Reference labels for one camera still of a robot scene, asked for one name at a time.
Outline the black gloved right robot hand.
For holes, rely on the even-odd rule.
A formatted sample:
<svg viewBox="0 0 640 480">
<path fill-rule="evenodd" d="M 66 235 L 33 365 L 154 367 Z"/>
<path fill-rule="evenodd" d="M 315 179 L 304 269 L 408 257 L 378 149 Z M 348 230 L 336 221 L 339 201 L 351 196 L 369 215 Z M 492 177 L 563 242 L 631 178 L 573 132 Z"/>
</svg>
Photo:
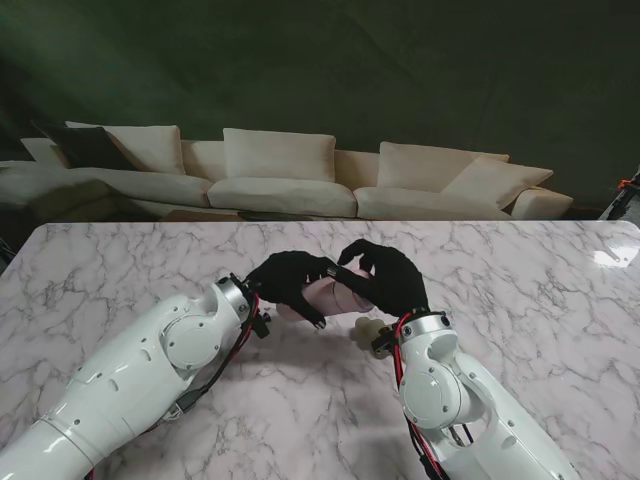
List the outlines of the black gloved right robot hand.
<svg viewBox="0 0 640 480">
<path fill-rule="evenodd" d="M 334 278 L 397 318 L 430 310 L 421 272 L 396 248 L 356 240 L 341 252 Z"/>
</svg>

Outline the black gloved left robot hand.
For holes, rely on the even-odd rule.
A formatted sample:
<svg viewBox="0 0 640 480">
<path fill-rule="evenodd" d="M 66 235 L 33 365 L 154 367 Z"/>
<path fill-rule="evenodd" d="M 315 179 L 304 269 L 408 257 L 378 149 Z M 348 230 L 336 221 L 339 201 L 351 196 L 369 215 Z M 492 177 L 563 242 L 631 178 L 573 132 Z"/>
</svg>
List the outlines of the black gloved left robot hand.
<svg viewBox="0 0 640 480">
<path fill-rule="evenodd" d="M 260 299 L 287 305 L 317 329 L 324 329 L 325 317 L 304 298 L 303 287 L 327 277 L 335 267 L 326 257 L 283 251 L 270 255 L 247 275 L 246 281 Z"/>
</svg>

